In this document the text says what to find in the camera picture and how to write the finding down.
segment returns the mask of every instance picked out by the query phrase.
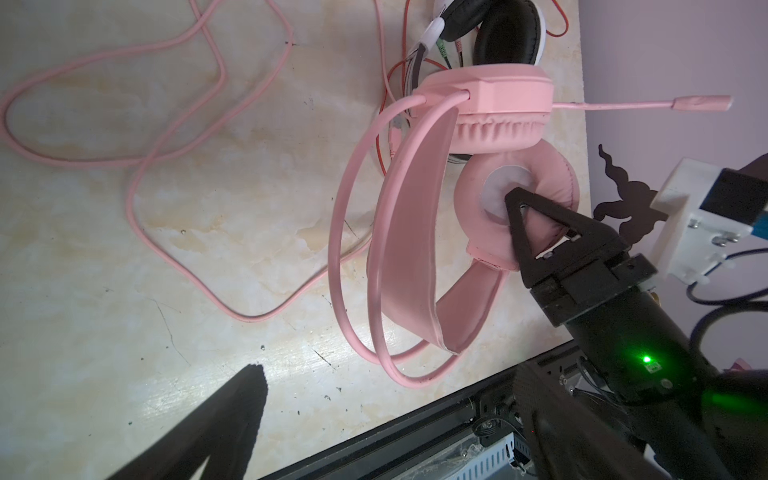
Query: marble table surface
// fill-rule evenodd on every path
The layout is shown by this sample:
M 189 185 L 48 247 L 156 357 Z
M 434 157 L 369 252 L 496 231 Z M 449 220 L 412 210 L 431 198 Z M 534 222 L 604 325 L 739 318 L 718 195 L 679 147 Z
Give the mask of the marble table surface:
M 254 314 L 324 265 L 338 181 L 382 93 L 372 2 L 278 3 L 296 47 L 274 84 L 215 137 L 153 167 L 136 202 L 154 239 L 225 302 Z M 552 3 L 539 3 L 551 29 L 561 30 Z M 6 4 L 2 91 L 82 54 L 173 37 L 194 20 L 184 0 Z M 388 65 L 399 59 L 403 4 L 383 2 Z M 542 67 L 557 101 L 583 101 L 578 3 L 561 4 L 571 30 L 547 39 Z M 426 26 L 430 5 L 412 2 L 409 42 Z M 284 47 L 283 27 L 261 0 L 227 0 L 210 29 L 230 82 L 174 144 L 258 84 Z M 13 105 L 8 123 L 28 146 L 58 157 L 141 154 L 216 76 L 199 35 L 49 81 Z M 589 212 L 584 114 L 554 113 L 545 138 L 573 164 L 580 211 Z M 372 222 L 382 182 L 373 158 L 356 184 L 345 244 Z M 439 295 L 470 261 L 452 208 L 461 169 L 448 166 L 439 208 Z M 263 365 L 269 383 L 246 475 L 259 478 L 570 339 L 513 274 L 449 375 L 420 390 L 398 387 L 347 345 L 325 281 L 264 323 L 222 314 L 129 230 L 122 203 L 130 178 L 130 169 L 34 164 L 0 144 L 3 478 L 104 478 L 251 363 Z M 368 343 L 365 257 L 344 266 L 343 282 L 353 325 Z M 386 335 L 393 351 L 415 342 L 389 321 Z M 425 372 L 445 358 L 430 347 L 404 370 Z

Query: black ear pad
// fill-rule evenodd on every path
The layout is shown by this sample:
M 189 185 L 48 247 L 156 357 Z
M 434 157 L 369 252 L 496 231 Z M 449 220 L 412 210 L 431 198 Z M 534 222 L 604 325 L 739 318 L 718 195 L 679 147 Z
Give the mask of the black ear pad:
M 454 0 L 440 15 L 445 20 L 440 38 L 445 41 L 456 41 L 467 35 L 470 30 L 480 25 L 493 0 Z
M 496 0 L 480 25 L 472 63 L 533 65 L 542 33 L 531 0 Z

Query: blue component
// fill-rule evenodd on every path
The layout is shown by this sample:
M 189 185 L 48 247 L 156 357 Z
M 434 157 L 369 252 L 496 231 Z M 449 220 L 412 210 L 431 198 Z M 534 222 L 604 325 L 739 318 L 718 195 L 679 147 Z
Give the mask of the blue component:
M 768 212 L 762 212 L 752 228 L 752 235 L 768 240 Z

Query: audio jack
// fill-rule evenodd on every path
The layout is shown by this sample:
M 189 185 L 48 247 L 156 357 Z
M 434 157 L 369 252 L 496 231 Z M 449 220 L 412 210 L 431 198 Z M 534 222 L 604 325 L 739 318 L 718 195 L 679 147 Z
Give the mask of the audio jack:
M 464 67 L 464 48 L 462 47 L 462 40 L 457 38 L 454 44 L 456 45 L 456 52 L 458 53 L 458 66 Z
M 448 68 L 453 68 L 451 62 L 448 61 L 448 52 L 445 51 L 445 42 L 442 38 L 437 39 L 437 49 L 440 50 L 440 55 L 442 56 L 442 59 L 445 60 L 445 64 L 448 65 Z

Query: ear cushion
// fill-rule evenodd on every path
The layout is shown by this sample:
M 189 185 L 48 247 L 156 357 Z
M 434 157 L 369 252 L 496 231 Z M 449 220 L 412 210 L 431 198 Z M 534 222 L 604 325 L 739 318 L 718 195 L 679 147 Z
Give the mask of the ear cushion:
M 509 166 L 521 167 L 530 174 L 529 190 L 573 211 L 578 209 L 579 187 L 571 164 L 544 140 L 524 150 L 475 155 L 466 164 L 456 181 L 453 205 L 458 223 L 469 238 L 467 253 L 489 265 L 514 271 L 519 270 L 519 265 L 512 252 L 509 225 L 483 206 L 483 190 L 494 184 L 496 201 L 506 211 L 503 196 L 515 185 L 504 188 L 503 181 L 491 181 L 491 175 Z M 525 214 L 525 231 L 535 254 L 552 247 L 565 234 L 562 225 L 535 210 Z
M 440 15 L 445 20 L 440 38 L 456 41 L 483 22 L 493 0 L 454 0 Z
M 459 115 L 451 142 L 457 154 L 490 154 L 533 147 L 544 134 L 549 113 Z
M 497 0 L 482 20 L 472 60 L 475 65 L 533 65 L 542 33 L 536 5 L 531 0 Z

